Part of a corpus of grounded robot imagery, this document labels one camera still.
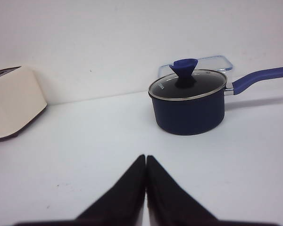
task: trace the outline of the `lid knob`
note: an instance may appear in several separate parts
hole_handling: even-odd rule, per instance
[[[178,75],[178,78],[188,79],[192,78],[191,75],[197,63],[197,59],[182,59],[174,61],[173,65],[170,65],[170,68]]]

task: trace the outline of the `white wall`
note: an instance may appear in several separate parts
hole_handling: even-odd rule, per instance
[[[50,104],[146,90],[160,65],[222,54],[283,66],[283,0],[0,0],[0,69],[28,65]]]

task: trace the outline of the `metal rim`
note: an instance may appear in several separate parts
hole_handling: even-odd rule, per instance
[[[165,78],[166,76],[171,75],[171,74],[168,74],[168,75],[166,75],[166,76],[164,76],[164,77],[161,77],[161,78],[155,80],[154,82],[152,82],[151,85],[149,86],[148,93],[149,93],[149,95],[150,95],[151,97],[154,97],[154,98],[157,98],[157,99],[160,99],[160,100],[167,100],[167,101],[184,101],[184,100],[194,100],[194,99],[198,99],[198,98],[202,98],[202,97],[209,96],[209,95],[211,95],[211,94],[213,94],[213,93],[218,92],[219,90],[223,89],[223,88],[226,86],[227,77],[226,77],[225,74],[223,74],[223,73],[221,73],[221,72],[214,71],[214,70],[207,70],[207,69],[198,69],[198,70],[195,70],[195,71],[210,71],[210,72],[216,72],[216,73],[221,74],[221,75],[225,78],[225,81],[224,81],[224,83],[223,83],[221,86],[219,86],[218,88],[216,88],[216,89],[214,89],[214,90],[212,90],[212,91],[210,91],[210,92],[203,93],[203,94],[200,94],[200,95],[197,95],[197,96],[193,96],[193,97],[168,98],[168,97],[160,97],[160,96],[157,96],[157,95],[153,94],[153,93],[151,92],[151,90],[150,90],[151,87],[153,86],[153,84],[156,83],[157,81],[161,80],[162,78]]]

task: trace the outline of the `blue handle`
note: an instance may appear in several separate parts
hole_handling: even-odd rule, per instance
[[[180,79],[192,79],[192,72],[198,63],[197,59],[183,59],[174,61],[170,68],[178,75]]]
[[[266,79],[276,79],[283,77],[283,67],[262,70],[250,73],[237,81],[233,82],[234,95],[237,95],[246,90],[250,85],[257,81]]]

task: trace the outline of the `saucepan handle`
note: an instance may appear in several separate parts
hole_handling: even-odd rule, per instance
[[[231,94],[237,95],[257,81],[266,79],[276,79],[283,77],[283,67],[267,69],[250,73],[237,81],[233,82],[233,87],[227,87],[225,90],[230,91]]]

